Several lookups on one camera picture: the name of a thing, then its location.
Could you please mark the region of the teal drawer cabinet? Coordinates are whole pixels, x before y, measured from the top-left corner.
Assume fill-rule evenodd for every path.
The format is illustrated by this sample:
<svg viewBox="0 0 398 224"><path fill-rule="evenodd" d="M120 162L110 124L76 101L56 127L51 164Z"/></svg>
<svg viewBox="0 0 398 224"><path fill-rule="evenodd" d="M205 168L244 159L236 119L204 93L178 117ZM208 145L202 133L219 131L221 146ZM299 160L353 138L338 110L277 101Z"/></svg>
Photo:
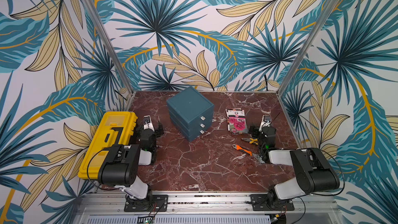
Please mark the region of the teal drawer cabinet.
<svg viewBox="0 0 398 224"><path fill-rule="evenodd" d="M172 123L189 142L210 128L214 104L193 87L177 93L166 103Z"/></svg>

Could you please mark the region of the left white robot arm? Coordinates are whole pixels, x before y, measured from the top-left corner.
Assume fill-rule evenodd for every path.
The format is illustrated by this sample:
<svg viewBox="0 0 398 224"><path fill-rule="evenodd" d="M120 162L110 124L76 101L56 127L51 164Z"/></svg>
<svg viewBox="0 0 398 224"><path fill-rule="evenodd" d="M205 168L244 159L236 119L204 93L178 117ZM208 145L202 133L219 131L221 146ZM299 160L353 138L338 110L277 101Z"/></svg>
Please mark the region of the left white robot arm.
<svg viewBox="0 0 398 224"><path fill-rule="evenodd" d="M110 190L120 190L126 194L128 202L153 199L149 185L138 176L139 166L153 165L157 157L157 138L164 134L163 124L158 122L154 128L152 122L145 120L143 126L131 136L134 144L114 144L105 148L107 155L99 168L97 181L107 185Z"/></svg>

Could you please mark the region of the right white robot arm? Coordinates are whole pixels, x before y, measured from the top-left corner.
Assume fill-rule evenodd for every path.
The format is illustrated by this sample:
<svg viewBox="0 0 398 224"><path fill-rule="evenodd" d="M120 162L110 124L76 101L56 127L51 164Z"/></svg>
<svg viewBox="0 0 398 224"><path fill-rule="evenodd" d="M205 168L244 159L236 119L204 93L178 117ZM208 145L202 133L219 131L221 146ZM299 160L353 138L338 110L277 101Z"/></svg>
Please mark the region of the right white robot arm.
<svg viewBox="0 0 398 224"><path fill-rule="evenodd" d="M267 164L290 166L295 177L273 185L268 190L268 203L291 200L317 192L336 190L340 179L318 148L282 149L275 147L276 128L252 125L248 133L258 144L257 157Z"/></svg>

